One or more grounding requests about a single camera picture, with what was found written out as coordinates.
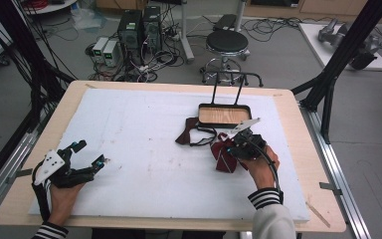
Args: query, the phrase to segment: red cloth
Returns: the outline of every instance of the red cloth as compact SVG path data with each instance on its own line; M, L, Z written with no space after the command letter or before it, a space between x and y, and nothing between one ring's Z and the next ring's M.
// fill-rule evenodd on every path
M218 141L210 144L213 156L217 160L216 170L233 173L237 168L238 159L228 152L228 147L233 146L234 143L229 138L222 140L222 137L226 137L223 132L219 133Z

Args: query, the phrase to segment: white board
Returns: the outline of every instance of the white board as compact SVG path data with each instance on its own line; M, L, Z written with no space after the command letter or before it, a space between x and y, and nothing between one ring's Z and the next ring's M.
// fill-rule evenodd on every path
M323 66L327 65L335 51L330 43L318 41L318 31L323 29L326 25L327 24L299 23L299 28L301 29L303 36L306 41L308 41L309 46ZM337 24L334 26L334 33L337 32L340 26L341 25ZM382 71L382 57L378 53L375 53L374 56L377 57L377 59L364 68L363 71Z
M217 96L219 104L232 104L234 99L235 95ZM251 220L255 208L247 196L256 186L250 173L240 165L234 173L216 171L208 145L175 142L185 120L197 116L199 104L210 102L211 94L87 90L59 148L87 141L73 155L72 168L89 166L102 153L110 161L82 189L73 214ZM262 119L252 131L280 157L281 187L292 218L308 220L274 99L241 96L239 104ZM203 136L207 134L194 132L191 140ZM30 213L39 214L36 201Z

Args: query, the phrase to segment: wooden table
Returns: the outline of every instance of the wooden table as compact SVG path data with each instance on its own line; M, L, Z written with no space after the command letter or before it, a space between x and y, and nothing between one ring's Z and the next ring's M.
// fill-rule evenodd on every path
M121 89L140 91L162 91L176 93L212 93L207 86L109 83L76 81L71 83L48 125L37 141L23 169L34 168L50 148L57 148L65 129L76 112L87 89ZM219 87L218 94L235 94L236 88ZM328 182L308 129L289 90L243 88L242 94L271 96L279 112L288 147L304 194L310 220L296 223L298 232L342 232L345 230L339 206L330 190L321 189L319 182ZM0 225L40 225L39 215L28 214L35 195L31 189L31 176L19 177L0 206ZM196 220L161 218L126 218L72 216L67 226L152 228L152 229L195 229L250 231L250 220Z

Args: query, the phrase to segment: wrist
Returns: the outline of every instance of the wrist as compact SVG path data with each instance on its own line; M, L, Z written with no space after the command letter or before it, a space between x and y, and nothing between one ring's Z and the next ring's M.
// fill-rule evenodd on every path
M264 178L262 180L255 180L255 182L256 182L256 187L258 190L275 187L275 181L272 179Z
M51 216L48 219L48 222L57 225L57 226L64 226L65 222L67 221L68 217L64 215L55 215L51 214Z

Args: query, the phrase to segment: dark red fabric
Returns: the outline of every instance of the dark red fabric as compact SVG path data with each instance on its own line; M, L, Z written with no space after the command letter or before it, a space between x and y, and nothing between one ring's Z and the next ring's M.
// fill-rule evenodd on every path
M218 141L211 143L210 149L217 160L216 170L232 173L237 168L238 159L232 156L227 150L228 147L233 146L234 143L229 138L222 140L222 137L227 136L223 132L219 133Z
M191 142L190 130L197 127L198 118L188 118L185 120L185 129L181 135L176 138L179 144L189 144Z

